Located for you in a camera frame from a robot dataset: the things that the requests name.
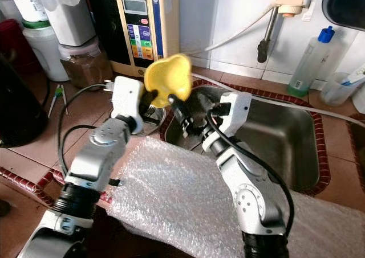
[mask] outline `sink basin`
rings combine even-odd
[[[352,143],[354,144],[353,146],[356,152],[360,182],[363,191],[365,191],[365,129],[356,124],[351,124],[350,129],[352,133]]]
[[[187,106],[197,125],[205,122],[205,112],[198,94],[203,93],[212,101],[218,102],[225,92],[227,91],[222,88],[208,85],[193,89]],[[254,154],[274,168],[290,189],[307,192],[319,182],[314,121],[309,112],[253,100],[248,120],[237,131],[236,137],[246,142]],[[183,138],[175,118],[168,125],[164,138],[171,144],[198,153],[204,152],[200,137]]]

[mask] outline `green lid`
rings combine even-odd
[[[49,21],[28,22],[26,20],[22,20],[22,24],[24,27],[30,29],[45,28],[51,26]]]

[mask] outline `red tile edging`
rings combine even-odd
[[[257,96],[269,97],[271,99],[288,101],[288,102],[291,102],[291,103],[294,103],[297,105],[313,108],[313,106],[310,105],[309,103],[307,103],[301,99],[298,99],[296,97],[291,97],[288,95],[282,95],[282,94],[263,91],[263,90],[259,90],[259,89],[244,87],[244,86],[235,85],[235,84],[229,84],[229,83],[224,83],[224,84],[231,88],[234,88],[238,91],[251,93],[251,94],[257,95]],[[193,88],[201,86],[201,85],[217,86],[216,84],[211,83],[206,80],[196,80],[193,83]],[[322,117],[320,116],[320,114],[317,114],[317,113],[310,112],[310,114],[312,115],[313,123],[314,123],[315,142],[316,142],[316,146],[317,146],[318,163],[319,163],[319,181],[311,189],[302,191],[302,193],[314,196],[316,194],[319,194],[330,184],[331,173],[330,173],[329,163],[328,163],[328,159],[327,159],[325,133],[323,131]],[[172,121],[172,119],[173,119],[173,112],[171,110],[169,110],[169,111],[167,111],[165,121],[163,122],[163,124],[161,125],[160,130],[159,130],[159,137],[163,141],[166,141],[165,132],[166,132],[167,127],[169,126],[170,122]]]
[[[0,176],[10,183],[26,190],[30,194],[33,194],[36,198],[40,199],[41,202],[52,207],[54,200],[43,191],[44,187],[49,183],[45,182],[50,177],[48,173],[39,181],[40,184],[34,184],[33,182],[26,180],[25,178],[22,178],[3,167],[0,167]]]
[[[360,113],[353,114],[351,117],[356,119],[356,120],[364,120],[365,119],[365,115],[360,114]],[[365,193],[365,181],[364,181],[365,178],[364,178],[363,172],[361,170],[362,166],[360,164],[359,154],[356,151],[354,136],[352,135],[351,126],[350,126],[350,123],[348,121],[346,122],[346,125],[347,125],[348,135],[350,136],[352,152],[355,155],[355,164],[356,164],[356,169],[358,171],[358,177],[359,177],[359,180],[360,180],[360,185],[361,185],[361,188],[363,189],[363,192]]]

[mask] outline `black kettle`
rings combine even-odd
[[[31,142],[47,122],[38,100],[0,54],[0,148]]]

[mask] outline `red container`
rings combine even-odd
[[[19,74],[42,71],[42,66],[14,19],[0,23],[0,52]]]

